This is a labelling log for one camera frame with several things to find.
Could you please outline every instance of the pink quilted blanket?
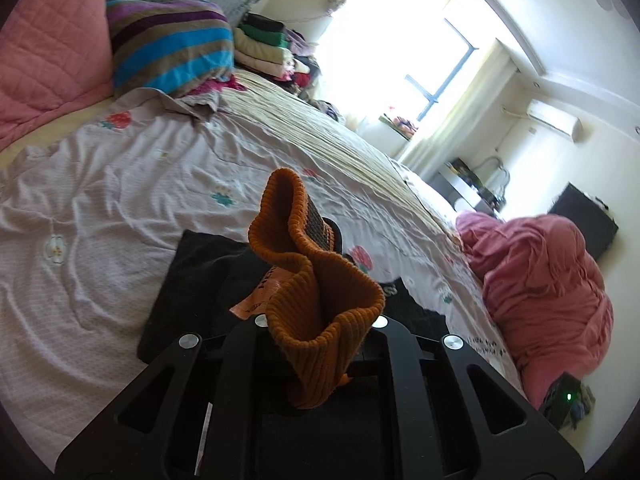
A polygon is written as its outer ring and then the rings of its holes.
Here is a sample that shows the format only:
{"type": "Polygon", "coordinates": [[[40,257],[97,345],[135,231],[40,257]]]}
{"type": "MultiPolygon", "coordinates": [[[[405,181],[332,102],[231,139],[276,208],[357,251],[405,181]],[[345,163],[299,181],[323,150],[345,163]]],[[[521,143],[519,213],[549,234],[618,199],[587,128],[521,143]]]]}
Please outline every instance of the pink quilted blanket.
{"type": "Polygon", "coordinates": [[[529,401],[539,407],[563,372],[593,371],[609,348],[613,312],[578,228],[556,215],[503,223],[475,212],[456,226],[529,401]]]}
{"type": "Polygon", "coordinates": [[[18,1],[0,29],[0,150],[111,95],[104,1],[18,1]]]}

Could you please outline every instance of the striped pillow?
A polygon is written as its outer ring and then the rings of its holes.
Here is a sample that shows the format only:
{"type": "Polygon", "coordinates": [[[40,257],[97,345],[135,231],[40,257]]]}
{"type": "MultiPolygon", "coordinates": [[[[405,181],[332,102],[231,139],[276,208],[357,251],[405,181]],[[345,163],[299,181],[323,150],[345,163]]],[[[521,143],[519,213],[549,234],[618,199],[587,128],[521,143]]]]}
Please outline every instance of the striped pillow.
{"type": "Polygon", "coordinates": [[[185,95],[203,81],[225,81],[234,66],[233,33],[208,2],[107,2],[116,97],[138,87],[185,95]]]}

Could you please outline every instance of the stack of folded clothes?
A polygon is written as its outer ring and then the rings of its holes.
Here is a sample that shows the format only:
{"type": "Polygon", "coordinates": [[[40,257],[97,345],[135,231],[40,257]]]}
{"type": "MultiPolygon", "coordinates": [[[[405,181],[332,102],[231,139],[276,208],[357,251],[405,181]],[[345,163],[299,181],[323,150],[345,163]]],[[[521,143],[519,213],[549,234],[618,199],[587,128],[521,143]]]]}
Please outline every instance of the stack of folded clothes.
{"type": "Polygon", "coordinates": [[[282,22],[248,14],[234,30],[234,43],[238,63],[284,86],[305,88],[319,72],[308,58],[312,48],[282,22]]]}

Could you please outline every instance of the crumpled pink blanket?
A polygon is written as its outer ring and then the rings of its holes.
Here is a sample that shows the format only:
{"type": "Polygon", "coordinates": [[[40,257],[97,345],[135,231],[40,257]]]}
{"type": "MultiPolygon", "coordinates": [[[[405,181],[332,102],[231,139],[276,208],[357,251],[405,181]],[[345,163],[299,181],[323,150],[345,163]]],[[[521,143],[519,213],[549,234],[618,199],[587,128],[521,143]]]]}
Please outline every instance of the crumpled pink blanket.
{"type": "Polygon", "coordinates": [[[538,408],[563,372],[593,371],[609,348],[613,311],[578,228],[556,215],[503,223],[475,212],[456,227],[529,402],[538,408]]]}

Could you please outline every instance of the metal screw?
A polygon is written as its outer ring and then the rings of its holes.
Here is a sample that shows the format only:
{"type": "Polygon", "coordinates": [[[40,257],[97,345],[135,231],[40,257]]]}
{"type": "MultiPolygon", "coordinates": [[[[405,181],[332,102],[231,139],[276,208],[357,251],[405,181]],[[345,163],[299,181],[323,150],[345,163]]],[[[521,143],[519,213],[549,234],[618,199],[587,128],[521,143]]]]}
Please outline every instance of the metal screw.
{"type": "Polygon", "coordinates": [[[267,316],[265,314],[260,314],[260,316],[255,318],[255,323],[257,326],[261,326],[262,328],[266,328],[269,326],[267,322],[267,316]]]}
{"type": "Polygon", "coordinates": [[[198,344],[200,339],[195,334],[185,334],[180,338],[178,344],[185,349],[193,348],[198,344]]]}
{"type": "Polygon", "coordinates": [[[378,316],[378,319],[371,325],[373,328],[384,328],[389,324],[389,320],[384,316],[378,316]]]}
{"type": "Polygon", "coordinates": [[[460,350],[464,345],[462,339],[460,339],[457,335],[448,335],[444,338],[444,344],[447,348],[451,348],[452,350],[460,350]]]}

